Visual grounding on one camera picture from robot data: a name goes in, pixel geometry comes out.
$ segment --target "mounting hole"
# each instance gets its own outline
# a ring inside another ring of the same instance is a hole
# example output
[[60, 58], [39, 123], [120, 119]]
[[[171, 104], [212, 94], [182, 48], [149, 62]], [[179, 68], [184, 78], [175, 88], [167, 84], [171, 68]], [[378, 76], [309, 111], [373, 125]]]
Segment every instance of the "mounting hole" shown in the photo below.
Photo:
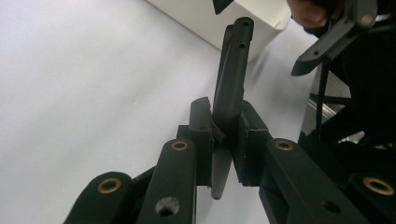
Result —
[[178, 141], [178, 142], [174, 142], [172, 144], [172, 149], [177, 150], [177, 151], [181, 151], [187, 148], [187, 143], [186, 142], [182, 142], [182, 141]]
[[121, 180], [118, 178], [108, 178], [98, 185], [98, 191], [103, 194], [108, 194], [116, 191], [121, 186]]
[[364, 177], [363, 183], [368, 189], [382, 195], [390, 196], [395, 193], [390, 184], [375, 177]]
[[287, 142], [277, 142], [275, 146], [281, 150], [289, 151], [293, 149], [293, 146]]
[[162, 198], [155, 205], [155, 211], [160, 217], [174, 216], [179, 208], [178, 199], [174, 197]]
[[323, 203], [323, 207], [325, 207], [327, 211], [331, 213], [335, 213], [335, 214], [341, 213], [341, 208], [336, 203], [326, 201]]

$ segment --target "white box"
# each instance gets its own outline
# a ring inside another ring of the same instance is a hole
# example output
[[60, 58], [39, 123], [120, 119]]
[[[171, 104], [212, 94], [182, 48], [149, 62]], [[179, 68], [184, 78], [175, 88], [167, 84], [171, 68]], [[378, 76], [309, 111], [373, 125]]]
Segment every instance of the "white box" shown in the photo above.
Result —
[[249, 59], [253, 59], [290, 20], [286, 0], [234, 0], [216, 15], [212, 0], [148, 0], [152, 5], [221, 49], [227, 25], [240, 17], [254, 20]]

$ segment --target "brass insert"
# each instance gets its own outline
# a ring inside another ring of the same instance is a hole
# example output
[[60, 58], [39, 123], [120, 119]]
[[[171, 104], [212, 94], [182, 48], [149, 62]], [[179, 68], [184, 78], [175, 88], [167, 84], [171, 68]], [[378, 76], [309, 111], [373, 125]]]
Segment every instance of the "brass insert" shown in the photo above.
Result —
[[116, 191], [121, 186], [121, 180], [118, 178], [108, 178], [98, 185], [98, 191], [108, 194]]
[[182, 142], [182, 141], [178, 141], [178, 142], [174, 142], [172, 144], [172, 149], [177, 150], [177, 151], [181, 151], [187, 148], [187, 143], [186, 142]]
[[290, 151], [293, 149], [293, 145], [288, 142], [280, 141], [275, 144], [275, 146], [281, 150]]
[[363, 178], [363, 183], [368, 189], [382, 195], [390, 196], [395, 193], [395, 190], [390, 184], [375, 177], [366, 176]]

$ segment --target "white surface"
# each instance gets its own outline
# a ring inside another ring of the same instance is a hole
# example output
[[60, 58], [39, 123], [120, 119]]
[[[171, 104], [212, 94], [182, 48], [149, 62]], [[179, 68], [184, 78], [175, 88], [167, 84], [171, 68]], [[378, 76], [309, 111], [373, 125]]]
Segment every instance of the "white surface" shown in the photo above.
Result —
[[[296, 140], [313, 75], [294, 24], [247, 70], [246, 99], [274, 137]], [[62, 223], [96, 176], [137, 176], [212, 100], [219, 51], [142, 0], [0, 4], [0, 223]], [[258, 189], [232, 173], [221, 201], [198, 188], [197, 223], [264, 223]]]
[[249, 59], [255, 58], [290, 20], [286, 0], [234, 0], [216, 15], [213, 0], [148, 0], [216, 48], [222, 48], [224, 28], [240, 17], [254, 20]]

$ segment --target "white table surface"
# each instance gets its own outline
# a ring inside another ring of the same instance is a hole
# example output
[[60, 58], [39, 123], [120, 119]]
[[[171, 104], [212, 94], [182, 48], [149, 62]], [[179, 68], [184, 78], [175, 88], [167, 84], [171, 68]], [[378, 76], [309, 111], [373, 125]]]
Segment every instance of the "white table surface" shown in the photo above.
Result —
[[[245, 99], [273, 137], [297, 140], [315, 38], [293, 21], [248, 65]], [[96, 176], [137, 176], [212, 101], [220, 52], [143, 0], [0, 3], [0, 223], [62, 223]], [[197, 223], [266, 223], [232, 167], [223, 198], [198, 188]]]

